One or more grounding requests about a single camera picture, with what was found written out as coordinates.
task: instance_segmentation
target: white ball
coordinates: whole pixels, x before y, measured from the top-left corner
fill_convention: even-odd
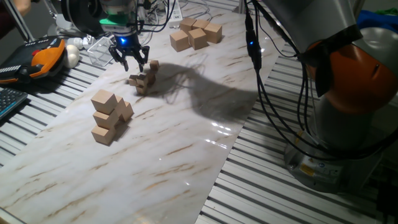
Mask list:
[[[79,49],[74,45],[68,45],[67,52],[68,52],[68,54],[74,54],[76,56],[80,55]]]
[[[79,62],[79,55],[80,51],[74,45],[67,46],[67,56],[65,57],[64,66],[67,68],[74,68],[76,67],[77,63]]]

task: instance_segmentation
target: marble pattern mat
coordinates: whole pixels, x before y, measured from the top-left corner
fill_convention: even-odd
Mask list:
[[[147,96],[126,84],[133,59],[127,73],[116,63],[105,71],[0,170],[0,207],[27,223],[194,223],[257,97],[244,15],[211,13],[219,44],[176,53],[176,30],[154,34],[149,57],[161,67]],[[265,78],[277,52],[265,35],[261,45]],[[135,112],[109,147],[91,135],[99,89]]]

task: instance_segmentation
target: orange device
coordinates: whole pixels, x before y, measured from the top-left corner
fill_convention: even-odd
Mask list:
[[[33,78],[54,76],[63,65],[65,41],[44,37],[18,47],[0,66],[0,84],[29,83]]]

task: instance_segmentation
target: stack of wooden blocks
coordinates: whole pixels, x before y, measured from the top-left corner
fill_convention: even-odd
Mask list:
[[[198,50],[207,47],[207,42],[217,44],[223,35],[223,26],[202,19],[184,18],[180,31],[170,35],[172,47],[180,52],[189,48]]]
[[[98,91],[91,102],[96,110],[93,116],[97,123],[91,133],[95,141],[109,145],[116,135],[116,123],[128,121],[134,113],[131,104],[105,90]]]
[[[153,85],[156,81],[156,73],[159,70],[159,61],[151,60],[149,63],[150,70],[146,74],[140,73],[138,75],[130,75],[129,84],[135,86],[137,93],[146,95],[148,85]]]

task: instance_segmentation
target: keyboard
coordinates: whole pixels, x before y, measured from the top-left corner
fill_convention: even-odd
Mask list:
[[[5,88],[0,91],[0,120],[27,98],[27,93]]]

